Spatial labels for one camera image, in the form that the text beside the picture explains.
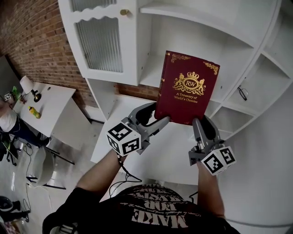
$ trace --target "baseboard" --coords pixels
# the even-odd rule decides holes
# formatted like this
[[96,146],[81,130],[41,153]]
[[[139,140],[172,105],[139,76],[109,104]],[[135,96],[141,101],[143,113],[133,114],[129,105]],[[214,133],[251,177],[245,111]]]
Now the baseboard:
[[84,108],[82,109],[82,112],[89,119],[93,119],[93,120],[96,120],[99,122],[106,121],[101,109],[99,109],[99,108],[92,107],[92,106],[84,106]]

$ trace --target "gray floor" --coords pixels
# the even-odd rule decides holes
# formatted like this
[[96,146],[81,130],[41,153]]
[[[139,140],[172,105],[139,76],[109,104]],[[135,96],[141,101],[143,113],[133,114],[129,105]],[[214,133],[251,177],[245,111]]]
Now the gray floor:
[[[27,199],[27,194],[30,200],[32,213],[30,214],[30,222],[19,222],[19,226],[23,233],[27,234],[40,234],[42,233],[42,222],[46,216],[56,211],[67,199],[69,194],[75,188],[78,180],[86,173],[94,163],[90,161],[94,147],[96,145],[99,133],[103,125],[93,122],[88,136],[85,137],[85,143],[81,151],[77,151],[57,139],[53,139],[50,148],[60,152],[60,154],[75,162],[75,165],[71,165],[63,160],[57,158],[56,167],[50,182],[51,185],[64,186],[66,190],[58,190],[53,188],[27,186],[26,192],[26,171],[30,161],[28,155],[22,150],[19,160],[17,160],[17,166],[14,167],[11,163],[6,161],[6,157],[0,162],[0,196],[6,196],[11,200]],[[37,152],[37,148],[33,147],[32,162]],[[28,168],[28,174],[32,171],[32,164]],[[125,175],[118,173],[115,180],[123,180]],[[154,183],[153,180],[143,179],[143,184]],[[125,183],[121,186],[114,195],[122,191],[123,189],[137,185],[136,183]],[[165,187],[169,187],[176,191],[186,200],[190,199],[188,196],[197,191],[197,186],[194,185],[180,185],[174,183],[163,182]],[[109,193],[106,193],[102,200],[108,199]]]

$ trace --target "black t-shirt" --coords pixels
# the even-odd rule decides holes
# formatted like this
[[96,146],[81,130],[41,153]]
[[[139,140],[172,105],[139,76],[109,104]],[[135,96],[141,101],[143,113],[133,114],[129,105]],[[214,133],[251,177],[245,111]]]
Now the black t-shirt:
[[160,185],[139,185],[104,202],[94,193],[76,188],[43,222],[43,233],[55,226],[77,224],[83,233],[239,233],[225,219],[185,201]]

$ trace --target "lampshade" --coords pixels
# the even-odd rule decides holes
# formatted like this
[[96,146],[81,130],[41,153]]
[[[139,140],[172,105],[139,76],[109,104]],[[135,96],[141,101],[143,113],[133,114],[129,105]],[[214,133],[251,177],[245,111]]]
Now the lampshade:
[[29,78],[25,75],[20,80],[20,85],[22,86],[25,94],[28,94],[33,89],[33,83],[29,80]]

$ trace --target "cabinet knob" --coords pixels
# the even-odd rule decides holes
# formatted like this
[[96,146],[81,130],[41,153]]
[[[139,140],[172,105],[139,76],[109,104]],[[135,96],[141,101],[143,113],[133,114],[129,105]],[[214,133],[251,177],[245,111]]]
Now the cabinet knob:
[[120,14],[121,14],[122,16],[125,16],[125,15],[128,14],[128,12],[129,12],[129,10],[127,10],[127,9],[122,9],[122,10],[120,11]]

